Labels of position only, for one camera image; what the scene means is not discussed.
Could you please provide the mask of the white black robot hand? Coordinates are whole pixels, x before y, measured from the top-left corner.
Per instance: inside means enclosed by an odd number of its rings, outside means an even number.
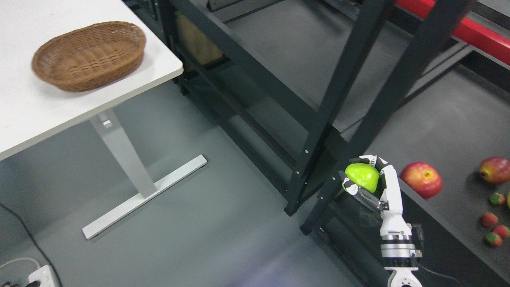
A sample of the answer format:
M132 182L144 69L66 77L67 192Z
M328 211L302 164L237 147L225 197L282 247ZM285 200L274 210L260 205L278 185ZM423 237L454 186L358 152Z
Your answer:
M372 211L379 211L382 218L380 235L383 240L409 240L412 236L410 226L402 217L403 204L398 176L393 165L378 155L362 155L350 160L351 163L363 163L375 168L379 174L379 187L382 194L375 198L368 189L353 181L345 171L339 171L343 191Z

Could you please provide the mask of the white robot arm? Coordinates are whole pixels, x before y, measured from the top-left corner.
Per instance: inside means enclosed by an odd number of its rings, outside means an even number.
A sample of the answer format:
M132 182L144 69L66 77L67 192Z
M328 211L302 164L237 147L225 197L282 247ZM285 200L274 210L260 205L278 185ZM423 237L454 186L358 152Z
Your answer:
M421 224L408 224L409 236L383 236L381 256L384 269L390 272L388 287L422 287L414 272L423 257L424 232Z

